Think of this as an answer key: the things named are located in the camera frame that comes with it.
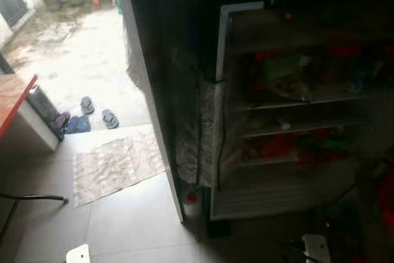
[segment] floor tile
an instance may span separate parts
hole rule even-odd
[[[199,263],[199,245],[170,246],[156,249],[160,263]]]
[[[70,202],[21,201],[0,249],[0,262],[63,262],[68,250],[86,240],[92,205],[73,208],[72,162],[27,161],[10,168],[0,191],[65,195]]]
[[[39,162],[72,160],[76,153],[89,152],[104,143],[134,135],[138,128],[144,128],[144,125],[65,135],[64,140],[59,143],[53,154],[37,157],[35,160]]]
[[[199,245],[170,246],[119,254],[91,256],[92,263],[199,263]]]
[[[155,250],[90,256],[91,263],[159,263]]]
[[[98,200],[87,242],[93,254],[195,243],[180,223],[165,173]]]
[[[229,240],[202,243],[199,255],[201,263],[282,262],[279,247],[274,241],[262,243],[259,240]]]

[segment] red table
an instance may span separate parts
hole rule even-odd
[[[26,99],[36,80],[37,75],[29,81],[17,74],[0,75],[0,137],[17,114],[18,108]]]
[[[26,99],[30,89],[37,80],[37,75],[34,75],[29,81],[21,78],[16,74],[0,75],[0,138],[12,118],[17,114],[18,108]],[[11,223],[11,219],[17,210],[19,201],[21,200],[60,200],[64,203],[68,202],[68,198],[57,195],[9,195],[0,193],[1,198],[13,200],[14,203],[7,216],[6,223],[4,223],[0,233],[0,245],[6,235],[7,229]]]

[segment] white tiled floor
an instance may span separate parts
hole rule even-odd
[[[300,238],[303,215],[235,222],[231,238],[196,237],[178,220],[165,173],[73,208],[72,157],[128,129],[67,136],[47,158],[8,162],[0,192],[66,195],[71,202],[22,201],[0,248],[0,262],[61,263],[87,242],[92,263],[280,262],[276,242]],[[0,200],[0,221],[10,203]]]

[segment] door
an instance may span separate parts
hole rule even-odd
[[[9,26],[14,25],[26,11],[23,0],[0,0],[0,13]]]

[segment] doormat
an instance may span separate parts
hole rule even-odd
[[[74,157],[74,207],[95,201],[164,171],[152,125],[139,126]]]

